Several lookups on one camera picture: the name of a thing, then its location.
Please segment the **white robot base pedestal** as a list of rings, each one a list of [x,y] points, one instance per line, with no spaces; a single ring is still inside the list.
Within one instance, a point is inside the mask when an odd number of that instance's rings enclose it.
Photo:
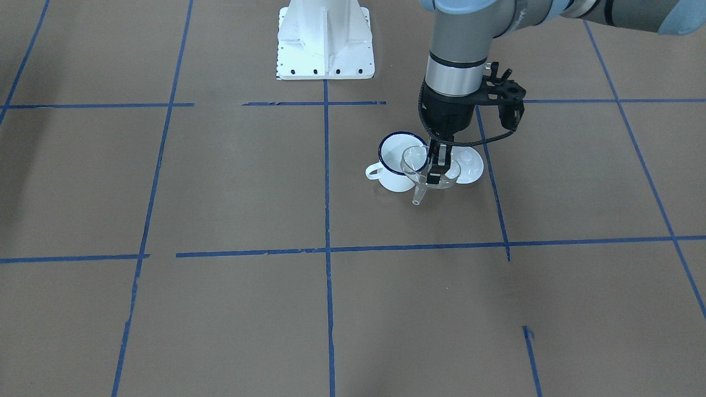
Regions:
[[[290,1],[278,13],[276,77],[371,79],[370,11],[358,1]]]

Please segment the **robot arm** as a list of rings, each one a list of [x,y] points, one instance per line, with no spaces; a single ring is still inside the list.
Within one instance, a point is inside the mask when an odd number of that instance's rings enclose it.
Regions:
[[[434,14],[418,112],[429,134],[426,178],[441,183],[454,147],[474,147],[511,136],[521,121],[526,90],[498,75],[489,62],[492,40],[557,16],[660,35],[688,35],[704,25],[703,1],[423,1]],[[505,133],[457,142],[477,106],[494,106]]]

